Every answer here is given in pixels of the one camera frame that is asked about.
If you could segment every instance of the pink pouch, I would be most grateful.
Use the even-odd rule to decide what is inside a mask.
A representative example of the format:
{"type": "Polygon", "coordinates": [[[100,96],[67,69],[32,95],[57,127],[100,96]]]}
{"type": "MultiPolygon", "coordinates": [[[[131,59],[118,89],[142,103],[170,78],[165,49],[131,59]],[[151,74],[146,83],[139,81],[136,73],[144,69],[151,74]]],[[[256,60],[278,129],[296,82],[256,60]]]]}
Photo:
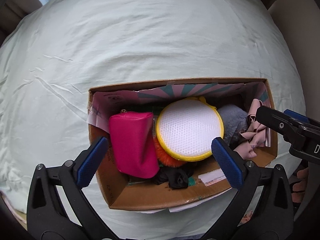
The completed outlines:
{"type": "Polygon", "coordinates": [[[152,113],[124,112],[110,117],[110,139],[120,172],[149,179],[159,171],[152,125],[152,113]]]}

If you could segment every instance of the bed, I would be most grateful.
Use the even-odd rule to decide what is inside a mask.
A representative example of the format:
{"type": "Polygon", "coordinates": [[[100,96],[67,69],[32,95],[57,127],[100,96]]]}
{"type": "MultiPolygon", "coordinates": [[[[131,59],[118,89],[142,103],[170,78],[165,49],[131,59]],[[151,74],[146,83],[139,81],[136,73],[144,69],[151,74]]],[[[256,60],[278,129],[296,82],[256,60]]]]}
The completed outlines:
{"type": "MultiPolygon", "coordinates": [[[[276,109],[305,114],[295,63],[261,0],[51,0],[6,38],[0,73],[0,190],[22,212],[38,163],[61,165],[88,147],[90,87],[262,77],[276,109]]],[[[280,163],[290,176],[300,160],[288,149],[279,136],[270,166],[280,163]]],[[[96,178],[84,193],[119,237],[162,240],[203,234],[235,191],[192,209],[154,214],[109,209],[96,178]]]]}

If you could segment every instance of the round mesh laundry bag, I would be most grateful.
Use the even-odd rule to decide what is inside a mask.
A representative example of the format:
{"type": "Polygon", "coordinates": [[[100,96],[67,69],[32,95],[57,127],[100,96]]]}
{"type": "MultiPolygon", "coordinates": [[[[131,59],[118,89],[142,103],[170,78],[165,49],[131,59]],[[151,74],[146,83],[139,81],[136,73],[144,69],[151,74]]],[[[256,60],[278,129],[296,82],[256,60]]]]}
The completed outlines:
{"type": "Polygon", "coordinates": [[[173,158],[195,162],[212,154],[212,140],[223,138],[223,123],[216,108],[207,104],[204,97],[186,98],[162,110],[156,135],[173,158]]]}

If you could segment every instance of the pink fabric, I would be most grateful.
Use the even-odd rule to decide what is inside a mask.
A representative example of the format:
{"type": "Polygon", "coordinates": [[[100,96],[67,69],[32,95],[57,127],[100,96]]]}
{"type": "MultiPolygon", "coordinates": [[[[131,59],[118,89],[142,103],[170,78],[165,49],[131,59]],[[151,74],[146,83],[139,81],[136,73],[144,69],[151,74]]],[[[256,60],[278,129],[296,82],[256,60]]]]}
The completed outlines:
{"type": "Polygon", "coordinates": [[[115,114],[109,125],[118,170],[143,179],[155,176],[159,165],[152,137],[153,114],[115,114]]]}
{"type": "Polygon", "coordinates": [[[246,132],[240,133],[246,141],[235,149],[244,160],[257,156],[253,149],[258,146],[264,146],[264,142],[266,141],[266,127],[256,120],[257,109],[260,106],[262,106],[260,100],[254,99],[252,101],[248,112],[248,122],[250,126],[246,132]]]}

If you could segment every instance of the cardboard box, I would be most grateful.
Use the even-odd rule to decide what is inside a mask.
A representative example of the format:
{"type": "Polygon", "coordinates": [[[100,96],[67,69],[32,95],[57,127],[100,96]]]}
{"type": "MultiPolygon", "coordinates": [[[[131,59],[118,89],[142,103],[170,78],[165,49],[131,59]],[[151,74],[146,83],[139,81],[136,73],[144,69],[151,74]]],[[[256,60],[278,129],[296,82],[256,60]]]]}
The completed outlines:
{"type": "MultiPolygon", "coordinates": [[[[179,80],[160,80],[137,83],[125,83],[117,85],[108,85],[95,87],[89,90],[88,109],[92,110],[93,95],[96,92],[115,92],[119,90],[144,90],[153,89],[161,86],[172,84],[237,84],[250,82],[263,82],[268,94],[270,107],[274,108],[272,95],[267,79],[261,78],[196,78],[196,79],[179,79],[179,80]]],[[[239,106],[245,104],[242,97],[234,93],[232,96],[220,98],[219,104],[233,103],[239,106]]],[[[89,124],[90,143],[98,136],[105,136],[109,139],[109,134],[89,124]]],[[[277,134],[274,131],[270,133],[270,147],[258,147],[254,150],[257,154],[252,160],[259,166],[268,165],[277,156],[278,143],[277,134]]],[[[149,181],[140,183],[128,183],[129,176],[120,173],[115,165],[113,158],[112,146],[109,140],[109,149],[106,157],[99,166],[96,176],[101,193],[111,209],[143,211],[155,210],[167,207],[174,207],[198,201],[213,195],[216,195],[228,188],[230,185],[226,179],[219,181],[213,185],[205,186],[198,175],[218,169],[219,166],[214,158],[208,158],[199,165],[195,170],[193,179],[195,185],[189,186],[187,189],[172,190],[168,187],[168,183],[154,185],[149,181]]]]}

